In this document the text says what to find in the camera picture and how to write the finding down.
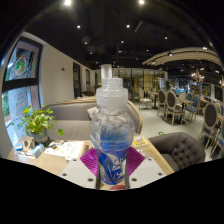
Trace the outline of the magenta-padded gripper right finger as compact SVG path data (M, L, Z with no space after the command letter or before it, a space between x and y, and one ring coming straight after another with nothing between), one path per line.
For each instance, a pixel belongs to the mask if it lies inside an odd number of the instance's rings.
M125 168L126 189L140 188L165 176L165 172L152 157L145 158L136 149L129 149Z

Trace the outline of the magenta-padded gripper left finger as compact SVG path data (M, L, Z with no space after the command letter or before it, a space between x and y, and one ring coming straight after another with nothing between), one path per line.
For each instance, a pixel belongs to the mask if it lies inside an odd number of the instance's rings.
M84 188L99 189L101 177L98 156L93 148L80 158L73 158L60 176Z

